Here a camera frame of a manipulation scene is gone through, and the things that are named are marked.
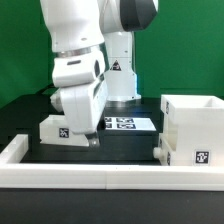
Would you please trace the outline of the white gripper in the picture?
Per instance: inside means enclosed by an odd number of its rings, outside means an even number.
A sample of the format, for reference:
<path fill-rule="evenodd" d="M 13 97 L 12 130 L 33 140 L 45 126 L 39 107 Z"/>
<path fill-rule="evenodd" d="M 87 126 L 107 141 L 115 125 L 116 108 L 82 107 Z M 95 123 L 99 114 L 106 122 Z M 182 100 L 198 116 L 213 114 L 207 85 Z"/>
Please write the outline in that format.
<path fill-rule="evenodd" d="M 97 126 L 103 114 L 108 96 L 103 77 L 94 82 L 59 88 L 51 97 L 51 104 L 63 112 L 70 130 L 74 134 L 87 134 L 90 147 L 99 147 Z"/>

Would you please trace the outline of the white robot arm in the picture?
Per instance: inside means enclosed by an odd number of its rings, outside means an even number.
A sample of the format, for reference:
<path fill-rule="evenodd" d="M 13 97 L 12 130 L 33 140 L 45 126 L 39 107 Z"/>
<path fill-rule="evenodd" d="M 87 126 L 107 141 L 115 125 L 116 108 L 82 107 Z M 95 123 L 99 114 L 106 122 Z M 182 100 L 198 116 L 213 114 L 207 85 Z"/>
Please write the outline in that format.
<path fill-rule="evenodd" d="M 158 0 L 40 0 L 56 54 L 51 103 L 60 113 L 40 123 L 43 144 L 88 147 L 107 97 L 110 69 L 105 36 L 146 29 Z"/>

